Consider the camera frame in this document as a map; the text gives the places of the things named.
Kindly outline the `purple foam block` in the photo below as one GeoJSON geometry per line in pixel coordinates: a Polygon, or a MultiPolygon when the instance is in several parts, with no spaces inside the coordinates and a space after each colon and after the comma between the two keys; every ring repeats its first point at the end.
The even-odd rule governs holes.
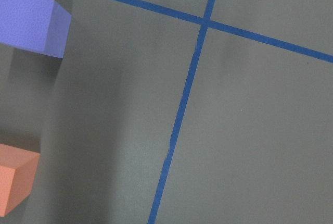
{"type": "Polygon", "coordinates": [[[71,15],[55,0],[1,0],[1,43],[63,58],[71,15]]]}

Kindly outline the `orange foam block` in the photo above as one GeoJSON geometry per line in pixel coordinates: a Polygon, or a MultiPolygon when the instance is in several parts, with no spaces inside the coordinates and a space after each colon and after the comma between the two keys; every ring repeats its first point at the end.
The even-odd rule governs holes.
{"type": "Polygon", "coordinates": [[[40,154],[1,144],[1,216],[31,193],[40,154]]]}

